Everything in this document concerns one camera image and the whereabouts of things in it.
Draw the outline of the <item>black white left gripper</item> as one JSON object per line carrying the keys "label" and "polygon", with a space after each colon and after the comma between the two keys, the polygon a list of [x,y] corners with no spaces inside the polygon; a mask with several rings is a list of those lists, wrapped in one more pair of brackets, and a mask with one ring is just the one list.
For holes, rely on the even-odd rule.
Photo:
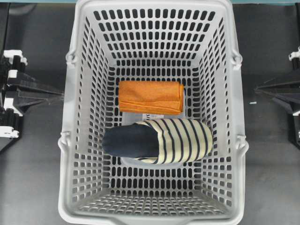
{"label": "black white left gripper", "polygon": [[20,138],[23,115],[29,107],[64,99],[64,91],[20,72],[26,65],[19,50],[4,51],[0,58],[0,151]]}

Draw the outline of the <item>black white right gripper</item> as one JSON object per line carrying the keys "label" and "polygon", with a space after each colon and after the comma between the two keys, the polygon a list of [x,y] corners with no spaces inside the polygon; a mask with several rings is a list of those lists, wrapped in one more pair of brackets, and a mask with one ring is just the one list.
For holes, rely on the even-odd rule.
{"label": "black white right gripper", "polygon": [[255,92],[274,96],[272,100],[293,115],[295,143],[300,143],[300,47],[289,54],[289,60],[293,68],[292,79],[266,81],[258,85]]}

